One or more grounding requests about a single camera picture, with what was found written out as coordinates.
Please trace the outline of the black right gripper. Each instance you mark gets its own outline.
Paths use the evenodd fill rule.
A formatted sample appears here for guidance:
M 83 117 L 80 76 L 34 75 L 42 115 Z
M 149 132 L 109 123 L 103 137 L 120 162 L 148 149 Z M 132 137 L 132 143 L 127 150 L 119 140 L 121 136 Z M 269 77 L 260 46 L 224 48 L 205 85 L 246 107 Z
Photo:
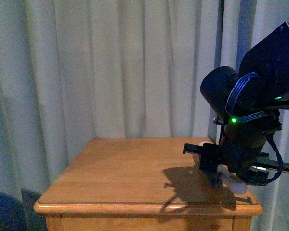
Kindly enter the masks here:
M 282 173 L 289 173 L 289 162 L 283 162 L 274 140 L 268 139 L 267 142 L 274 150 L 277 160 L 271 160 L 269 153 L 262 152 L 261 148 L 243 148 L 234 145 L 228 140 L 223 141 L 219 145 L 203 144 L 201 147 L 186 143 L 183 153 L 200 155 L 199 169 L 206 175 L 212 187 L 220 188 L 222 180 L 219 178 L 217 171 L 220 162 L 228 167 L 229 172 L 236 175 L 251 166 L 274 170 L 276 172 L 274 178 L 278 178 Z

